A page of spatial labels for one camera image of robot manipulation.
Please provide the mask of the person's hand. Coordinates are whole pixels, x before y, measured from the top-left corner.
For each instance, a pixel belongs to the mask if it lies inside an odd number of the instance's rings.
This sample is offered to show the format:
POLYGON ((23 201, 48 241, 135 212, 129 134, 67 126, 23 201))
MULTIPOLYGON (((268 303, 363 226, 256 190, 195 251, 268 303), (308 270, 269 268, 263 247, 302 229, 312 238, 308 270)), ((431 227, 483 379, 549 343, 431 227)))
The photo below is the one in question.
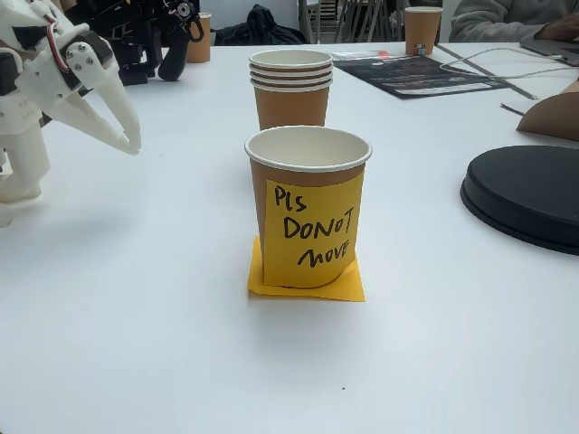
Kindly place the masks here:
POLYGON ((536 40, 570 42, 579 37, 579 14, 569 14, 566 17, 549 23, 534 36, 536 40))

